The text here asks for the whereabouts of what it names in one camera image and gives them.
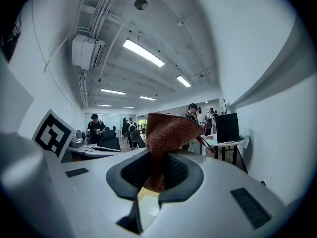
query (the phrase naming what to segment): white table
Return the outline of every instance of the white table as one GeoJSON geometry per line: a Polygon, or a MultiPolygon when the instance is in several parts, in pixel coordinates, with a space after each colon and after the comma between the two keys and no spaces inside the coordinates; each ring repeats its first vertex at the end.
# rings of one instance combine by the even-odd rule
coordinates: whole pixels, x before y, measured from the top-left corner
{"type": "Polygon", "coordinates": [[[120,132],[120,136],[121,136],[121,139],[122,139],[122,129],[118,130],[118,134],[119,134],[119,132],[120,132]]]}
{"type": "Polygon", "coordinates": [[[212,134],[211,136],[213,136],[213,139],[205,139],[205,140],[207,141],[207,143],[210,146],[214,146],[215,147],[216,153],[214,155],[214,158],[218,159],[219,147],[222,147],[222,158],[221,159],[224,161],[225,151],[231,151],[231,149],[226,150],[226,147],[233,146],[232,164],[236,165],[238,145],[245,144],[246,140],[242,139],[240,141],[234,141],[232,143],[218,143],[217,134],[212,134]]]}

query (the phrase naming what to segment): fluorescent light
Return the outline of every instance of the fluorescent light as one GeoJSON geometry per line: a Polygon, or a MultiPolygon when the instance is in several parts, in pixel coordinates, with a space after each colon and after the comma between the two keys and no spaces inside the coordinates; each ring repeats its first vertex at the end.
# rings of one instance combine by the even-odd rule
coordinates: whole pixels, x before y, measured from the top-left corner
{"type": "Polygon", "coordinates": [[[190,84],[182,76],[178,76],[177,80],[183,83],[186,87],[190,87],[190,84]]]}
{"type": "Polygon", "coordinates": [[[124,92],[118,92],[118,91],[107,90],[107,89],[101,89],[101,91],[102,92],[107,92],[107,93],[125,94],[124,92]]]}
{"type": "Polygon", "coordinates": [[[144,96],[140,96],[140,98],[142,98],[142,99],[147,99],[147,100],[150,100],[150,101],[155,101],[155,99],[148,98],[148,97],[144,97],[144,96]]]}
{"type": "Polygon", "coordinates": [[[127,39],[123,46],[129,50],[132,50],[133,52],[141,55],[145,59],[151,61],[152,63],[156,64],[158,67],[162,67],[165,63],[162,62],[160,59],[158,59],[156,56],[151,54],[146,49],[142,48],[140,45],[136,44],[135,42],[127,39]]]}

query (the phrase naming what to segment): brown cloth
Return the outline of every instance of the brown cloth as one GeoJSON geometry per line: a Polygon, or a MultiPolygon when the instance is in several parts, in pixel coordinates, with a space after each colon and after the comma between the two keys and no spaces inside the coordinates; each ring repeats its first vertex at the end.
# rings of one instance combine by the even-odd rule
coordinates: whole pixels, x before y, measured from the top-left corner
{"type": "Polygon", "coordinates": [[[157,193],[163,192],[164,176],[161,168],[164,155],[179,149],[202,133],[202,127],[189,118],[149,113],[146,137],[152,172],[144,187],[157,193]]]}

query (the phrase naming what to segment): black monitor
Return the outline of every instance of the black monitor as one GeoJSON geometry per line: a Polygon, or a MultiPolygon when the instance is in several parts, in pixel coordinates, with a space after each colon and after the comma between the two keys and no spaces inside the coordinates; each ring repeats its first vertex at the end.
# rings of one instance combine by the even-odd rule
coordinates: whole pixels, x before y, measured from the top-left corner
{"type": "Polygon", "coordinates": [[[239,124],[237,113],[216,117],[218,143],[238,141],[239,124]]]}

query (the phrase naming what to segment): air conditioner unit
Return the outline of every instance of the air conditioner unit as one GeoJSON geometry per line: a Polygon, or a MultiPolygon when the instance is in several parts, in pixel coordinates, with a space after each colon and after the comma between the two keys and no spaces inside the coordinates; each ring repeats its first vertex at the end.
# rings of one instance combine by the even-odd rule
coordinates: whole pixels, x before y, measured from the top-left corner
{"type": "Polygon", "coordinates": [[[82,69],[96,68],[99,66],[106,44],[98,39],[77,34],[73,40],[73,65],[82,69]]]}

